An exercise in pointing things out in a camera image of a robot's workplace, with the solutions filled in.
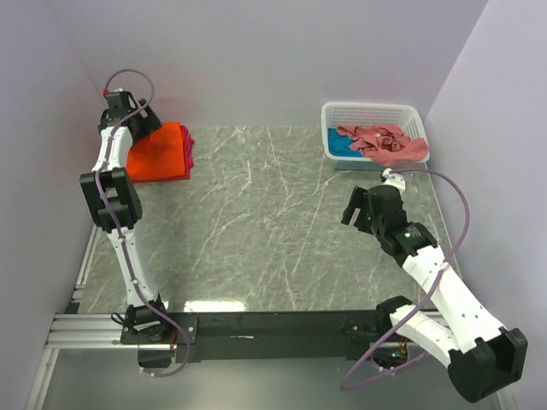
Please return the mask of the orange t shirt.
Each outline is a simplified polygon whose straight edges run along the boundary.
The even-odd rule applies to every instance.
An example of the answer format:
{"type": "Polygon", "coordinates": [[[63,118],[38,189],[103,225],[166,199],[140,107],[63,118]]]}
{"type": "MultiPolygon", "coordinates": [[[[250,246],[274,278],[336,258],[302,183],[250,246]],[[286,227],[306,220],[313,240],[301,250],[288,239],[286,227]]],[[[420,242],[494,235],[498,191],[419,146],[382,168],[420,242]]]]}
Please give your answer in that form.
{"type": "Polygon", "coordinates": [[[133,183],[183,180],[185,156],[179,122],[164,123],[162,128],[133,145],[126,169],[133,183]]]}

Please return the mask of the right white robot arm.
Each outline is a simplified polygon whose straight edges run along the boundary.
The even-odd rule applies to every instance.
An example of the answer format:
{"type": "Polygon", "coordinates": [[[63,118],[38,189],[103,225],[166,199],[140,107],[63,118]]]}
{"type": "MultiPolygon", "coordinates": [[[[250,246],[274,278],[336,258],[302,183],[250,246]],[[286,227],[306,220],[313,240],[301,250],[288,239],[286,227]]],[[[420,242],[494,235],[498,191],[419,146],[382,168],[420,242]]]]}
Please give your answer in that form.
{"type": "Polygon", "coordinates": [[[507,329],[456,274],[437,240],[403,209],[402,188],[389,183],[356,187],[342,217],[376,237],[381,248],[426,292],[444,318],[439,324],[403,296],[376,308],[377,349],[398,336],[416,343],[447,370],[456,391],[475,403],[521,379],[528,341],[507,329]]]}

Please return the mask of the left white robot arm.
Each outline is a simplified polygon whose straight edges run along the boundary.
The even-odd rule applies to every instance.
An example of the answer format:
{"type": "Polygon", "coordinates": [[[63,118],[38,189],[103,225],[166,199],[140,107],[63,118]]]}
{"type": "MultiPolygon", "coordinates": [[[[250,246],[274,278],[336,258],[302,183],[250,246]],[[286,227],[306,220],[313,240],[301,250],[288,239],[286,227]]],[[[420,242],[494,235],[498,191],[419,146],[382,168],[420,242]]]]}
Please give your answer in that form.
{"type": "Polygon", "coordinates": [[[146,100],[136,101],[129,91],[106,91],[105,99],[97,162],[79,184],[93,223],[115,250],[126,287],[126,312],[113,313],[111,319],[122,327],[123,344],[164,343],[173,327],[139,250],[137,223],[143,209],[126,169],[130,148],[162,123],[146,100]]]}

